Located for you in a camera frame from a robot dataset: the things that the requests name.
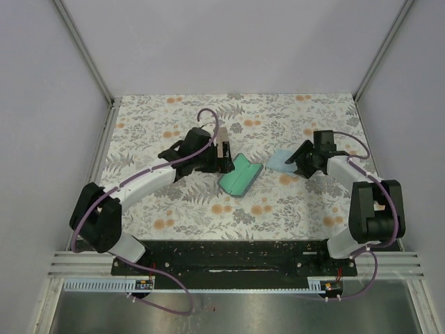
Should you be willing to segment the grey-blue glasses case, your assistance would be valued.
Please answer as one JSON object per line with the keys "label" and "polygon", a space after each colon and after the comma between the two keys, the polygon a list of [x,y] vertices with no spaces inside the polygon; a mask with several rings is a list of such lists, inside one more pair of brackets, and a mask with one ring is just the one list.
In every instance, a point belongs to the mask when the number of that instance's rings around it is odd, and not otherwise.
{"label": "grey-blue glasses case", "polygon": [[242,198],[264,169],[263,164],[250,162],[244,154],[236,155],[234,170],[218,180],[222,191],[233,198]]}

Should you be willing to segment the light blue cloth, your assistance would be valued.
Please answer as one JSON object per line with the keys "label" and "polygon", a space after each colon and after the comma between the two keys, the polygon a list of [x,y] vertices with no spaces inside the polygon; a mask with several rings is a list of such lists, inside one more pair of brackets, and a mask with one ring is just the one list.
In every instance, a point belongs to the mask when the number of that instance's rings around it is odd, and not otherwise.
{"label": "light blue cloth", "polygon": [[289,176],[296,176],[294,173],[297,170],[295,163],[286,164],[285,161],[293,154],[290,150],[278,148],[274,151],[270,159],[266,163],[266,168],[284,173]]}

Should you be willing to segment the beige felt glasses case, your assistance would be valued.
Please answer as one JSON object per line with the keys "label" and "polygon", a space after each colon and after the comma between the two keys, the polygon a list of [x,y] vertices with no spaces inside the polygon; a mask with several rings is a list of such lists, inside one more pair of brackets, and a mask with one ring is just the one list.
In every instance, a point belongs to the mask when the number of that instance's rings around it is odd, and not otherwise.
{"label": "beige felt glasses case", "polygon": [[216,137],[217,157],[219,159],[229,158],[230,146],[229,146],[229,134],[226,127],[221,127],[218,130]]}

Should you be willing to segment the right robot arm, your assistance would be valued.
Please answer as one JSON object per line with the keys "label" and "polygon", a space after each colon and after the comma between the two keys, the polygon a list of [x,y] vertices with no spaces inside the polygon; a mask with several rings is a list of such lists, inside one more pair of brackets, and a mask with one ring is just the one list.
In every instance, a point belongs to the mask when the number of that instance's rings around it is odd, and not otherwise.
{"label": "right robot arm", "polygon": [[365,150],[364,156],[339,150],[336,135],[357,140],[345,132],[315,131],[313,139],[304,141],[285,164],[294,164],[294,173],[307,180],[322,172],[349,192],[348,227],[326,241],[331,258],[346,259],[392,246],[405,234],[405,214],[401,184],[376,177],[358,166],[354,160],[370,158],[370,150],[362,141],[358,143]]}

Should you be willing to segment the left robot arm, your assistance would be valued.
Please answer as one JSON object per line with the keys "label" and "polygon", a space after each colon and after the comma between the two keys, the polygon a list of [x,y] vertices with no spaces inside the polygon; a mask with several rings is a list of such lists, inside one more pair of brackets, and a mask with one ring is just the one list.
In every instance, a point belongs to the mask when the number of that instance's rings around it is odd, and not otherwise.
{"label": "left robot arm", "polygon": [[131,206],[193,172],[227,174],[233,170],[227,129],[221,127],[212,137],[204,128],[194,127],[185,139],[159,153],[152,167],[121,184],[104,188],[91,182],[84,186],[70,219],[71,249],[78,252],[76,240],[81,237],[98,253],[136,263],[147,249],[122,229],[122,215]]}

